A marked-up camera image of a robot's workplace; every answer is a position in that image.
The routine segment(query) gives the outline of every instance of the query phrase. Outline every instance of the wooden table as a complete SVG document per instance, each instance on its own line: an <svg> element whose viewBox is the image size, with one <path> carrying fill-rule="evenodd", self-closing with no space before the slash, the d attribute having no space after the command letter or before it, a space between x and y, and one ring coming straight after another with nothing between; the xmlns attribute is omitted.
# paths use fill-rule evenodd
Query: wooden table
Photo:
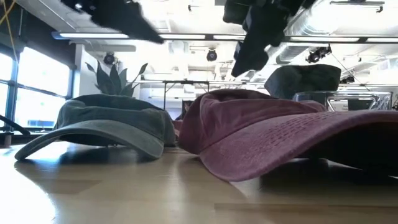
<svg viewBox="0 0 398 224"><path fill-rule="evenodd" d="M0 150L0 223L398 223L398 180L326 161L294 161L223 182L193 155L53 143L16 162Z"/></svg>

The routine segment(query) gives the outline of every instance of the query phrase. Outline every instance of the ceiling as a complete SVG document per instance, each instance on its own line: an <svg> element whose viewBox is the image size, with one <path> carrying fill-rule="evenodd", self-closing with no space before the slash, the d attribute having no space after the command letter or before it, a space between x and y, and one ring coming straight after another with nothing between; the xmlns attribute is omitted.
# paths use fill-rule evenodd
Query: ceiling
<svg viewBox="0 0 398 224"><path fill-rule="evenodd" d="M17 0L30 13L62 32L115 32L91 23L89 16L78 14L55 0ZM140 0L145 17L162 33L214 33L243 34L240 26L225 24L222 21L222 0ZM315 6L303 13L294 23L290 23L288 34L308 35L307 31L324 35L398 35L398 23L395 15L398 1L384 0L384 10L380 13L376 7L335 6L330 0L318 0ZM90 52L101 58L105 46L135 45L135 52L117 52L116 55L127 63L148 62L152 72L168 74L170 79L189 76L197 71L208 71L202 78L232 80L229 75L233 66L234 42L166 42L155 45L136 40L85 40L84 44L94 49ZM269 63L249 79L263 82L276 68L277 58L281 55L288 59L286 64L306 65L305 57L316 45L291 46L282 44L268 50ZM216 62L207 62L208 49L217 51ZM331 45L333 55L320 63L340 67L344 74L355 72L360 76L367 70L386 60L398 57L396 45Z"/></svg>

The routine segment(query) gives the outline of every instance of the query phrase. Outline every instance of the cap brim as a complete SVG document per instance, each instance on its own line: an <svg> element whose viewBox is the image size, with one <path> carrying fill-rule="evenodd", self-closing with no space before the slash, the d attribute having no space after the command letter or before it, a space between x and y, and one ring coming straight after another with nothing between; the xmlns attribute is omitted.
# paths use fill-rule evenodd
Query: cap brim
<svg viewBox="0 0 398 224"><path fill-rule="evenodd" d="M151 159L158 159L164 150L163 141L134 126L111 120L91 120L65 126L36 138L20 149L15 158L25 159L51 142L69 134L89 134L110 139Z"/></svg>
<svg viewBox="0 0 398 224"><path fill-rule="evenodd" d="M320 142L339 136L338 134L343 131L357 130L355 128L358 126L377 123L387 123L390 127L396 127L398 113L363 110L281 116L240 129L206 148L200 153L200 157L206 168L215 176L232 182L243 181L266 174L311 147L318 146ZM388 134L385 130L385 128L372 129L373 136L370 137L376 138L375 133ZM357 144L345 139L346 145ZM369 147L375 148L376 154L395 151L394 148L382 151L377 144Z"/></svg>

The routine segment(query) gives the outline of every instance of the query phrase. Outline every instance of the ceiling duct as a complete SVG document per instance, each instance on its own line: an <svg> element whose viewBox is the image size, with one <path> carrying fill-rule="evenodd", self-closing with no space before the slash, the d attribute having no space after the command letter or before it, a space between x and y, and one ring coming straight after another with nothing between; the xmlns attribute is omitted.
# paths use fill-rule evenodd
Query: ceiling duct
<svg viewBox="0 0 398 224"><path fill-rule="evenodd" d="M302 11L301 15L288 26L286 35L329 35L338 28L338 15L330 9L330 0L318 0L309 10ZM281 44L267 50L270 63L288 64L293 58L307 50L306 46L290 46Z"/></svg>

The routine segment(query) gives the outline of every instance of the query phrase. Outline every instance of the window frame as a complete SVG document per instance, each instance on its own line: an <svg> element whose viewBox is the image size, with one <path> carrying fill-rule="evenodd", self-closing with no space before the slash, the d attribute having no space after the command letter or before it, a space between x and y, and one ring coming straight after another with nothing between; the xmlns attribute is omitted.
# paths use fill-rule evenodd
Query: window frame
<svg viewBox="0 0 398 224"><path fill-rule="evenodd" d="M17 52L17 59L19 61L20 59L20 52ZM51 96L56 96L59 98L64 98L66 100L69 100L72 98L72 93L73 93L73 82L75 79L75 72L76 70L74 68L69 67L69 79L68 79L68 93L66 96L62 96L59 94L56 94L51 91L47 90L42 90L39 88L34 88L31 86L26 86L22 85L17 82L18 80L18 63L15 58L12 59L12 73L11 73L11 79L10 80L2 80L0 79L0 83L7 84L8 85L8 93L7 93L7 101L6 101L6 114L5 117L10 119L11 121L15 121L15 112L16 112L16 104L17 104L17 94L18 94L18 88L26 89L26 90L31 90L31 91L36 91L39 93L43 93L46 95L51 95ZM51 131L52 128L27 128L24 127L29 131ZM12 127L10 127L8 124L5 124L3 127L0 127L0 131L14 131Z"/></svg>

